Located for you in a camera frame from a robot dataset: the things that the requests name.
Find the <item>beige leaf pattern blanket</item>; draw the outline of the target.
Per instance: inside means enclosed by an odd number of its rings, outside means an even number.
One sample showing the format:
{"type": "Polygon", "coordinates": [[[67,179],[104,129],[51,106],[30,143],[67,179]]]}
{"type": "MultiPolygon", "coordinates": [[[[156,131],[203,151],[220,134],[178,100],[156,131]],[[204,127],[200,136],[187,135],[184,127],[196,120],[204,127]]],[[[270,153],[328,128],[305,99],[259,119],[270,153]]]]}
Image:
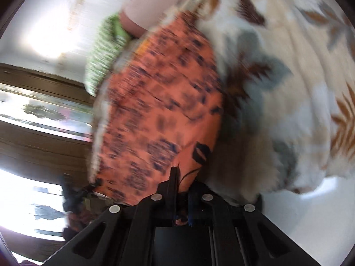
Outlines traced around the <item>beige leaf pattern blanket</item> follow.
{"type": "Polygon", "coordinates": [[[354,175],[354,27],[336,0],[179,0],[141,37],[132,35],[99,86],[93,144],[108,80],[141,42],[192,12],[210,43],[223,97],[214,149],[194,180],[228,203],[262,193],[314,191],[354,175]]]}

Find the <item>orange black floral garment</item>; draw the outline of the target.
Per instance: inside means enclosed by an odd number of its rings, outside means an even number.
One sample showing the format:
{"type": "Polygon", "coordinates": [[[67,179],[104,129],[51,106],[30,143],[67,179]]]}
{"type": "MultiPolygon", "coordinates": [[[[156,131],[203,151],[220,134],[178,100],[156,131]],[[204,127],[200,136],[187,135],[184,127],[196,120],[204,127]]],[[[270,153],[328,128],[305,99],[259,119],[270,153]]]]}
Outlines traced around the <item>orange black floral garment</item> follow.
{"type": "Polygon", "coordinates": [[[90,179],[97,194],[135,205],[178,168],[189,189],[214,149],[223,97],[212,47],[192,12],[144,39],[108,80],[90,179]]]}

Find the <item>wooden glass door cabinet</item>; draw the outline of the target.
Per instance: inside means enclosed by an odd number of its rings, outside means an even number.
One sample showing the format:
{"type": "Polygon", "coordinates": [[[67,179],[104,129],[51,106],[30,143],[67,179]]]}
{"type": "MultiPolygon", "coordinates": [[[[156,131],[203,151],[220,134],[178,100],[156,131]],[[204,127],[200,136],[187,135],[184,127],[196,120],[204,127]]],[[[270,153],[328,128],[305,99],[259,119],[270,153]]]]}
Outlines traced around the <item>wooden glass door cabinet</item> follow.
{"type": "MultiPolygon", "coordinates": [[[[92,104],[82,83],[53,74],[1,64],[1,83],[92,104]]],[[[1,122],[1,169],[24,178],[58,184],[63,174],[69,174],[76,186],[86,186],[89,147],[86,141],[1,122]]]]}

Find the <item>pink bolster pillow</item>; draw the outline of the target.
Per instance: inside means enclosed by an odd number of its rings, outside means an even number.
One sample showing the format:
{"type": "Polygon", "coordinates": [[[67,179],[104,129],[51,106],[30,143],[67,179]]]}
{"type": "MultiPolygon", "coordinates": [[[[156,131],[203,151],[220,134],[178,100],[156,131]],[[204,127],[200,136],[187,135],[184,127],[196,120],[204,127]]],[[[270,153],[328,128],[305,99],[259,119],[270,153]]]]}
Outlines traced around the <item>pink bolster pillow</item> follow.
{"type": "Polygon", "coordinates": [[[179,0],[129,0],[121,9],[119,18],[122,28],[139,38],[154,26],[162,13],[179,0]]]}

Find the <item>green white patterned pillow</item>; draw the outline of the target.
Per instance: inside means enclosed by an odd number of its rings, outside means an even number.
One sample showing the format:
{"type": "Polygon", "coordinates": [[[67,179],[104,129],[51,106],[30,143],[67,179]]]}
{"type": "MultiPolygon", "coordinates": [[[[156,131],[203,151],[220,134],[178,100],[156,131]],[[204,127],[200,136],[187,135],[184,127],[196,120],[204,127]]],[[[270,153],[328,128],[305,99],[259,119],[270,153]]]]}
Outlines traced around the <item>green white patterned pillow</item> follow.
{"type": "Polygon", "coordinates": [[[118,13],[104,18],[85,65],[84,86],[88,94],[96,96],[99,86],[130,40],[131,36],[123,29],[118,13]]]}

